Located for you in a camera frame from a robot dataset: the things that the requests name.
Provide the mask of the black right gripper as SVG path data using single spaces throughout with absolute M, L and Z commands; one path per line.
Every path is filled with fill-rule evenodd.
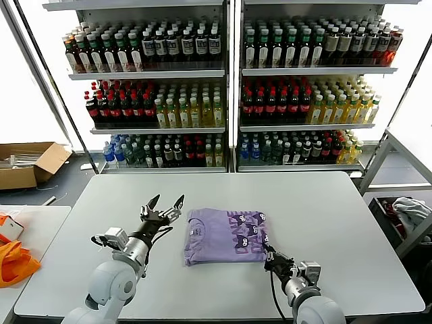
M 266 252 L 264 270 L 273 272 L 279 279 L 291 279 L 296 274 L 298 268 L 293 258 L 276 252 L 268 243 L 264 243 L 263 248 Z

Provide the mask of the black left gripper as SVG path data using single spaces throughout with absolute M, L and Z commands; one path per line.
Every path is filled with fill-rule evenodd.
M 161 227 L 168 226 L 170 221 L 175 221 L 182 214 L 182 207 L 184 205 L 184 195 L 181 195 L 179 199 L 173 204 L 172 207 L 165 210 L 165 216 L 160 217 L 154 208 L 160 195 L 157 194 L 152 199 L 150 199 L 145 206 L 141 206 L 140 219 L 142 224 L 139 228 L 132 233 L 133 238 L 138 238 L 140 240 L 152 240 L 156 233 Z

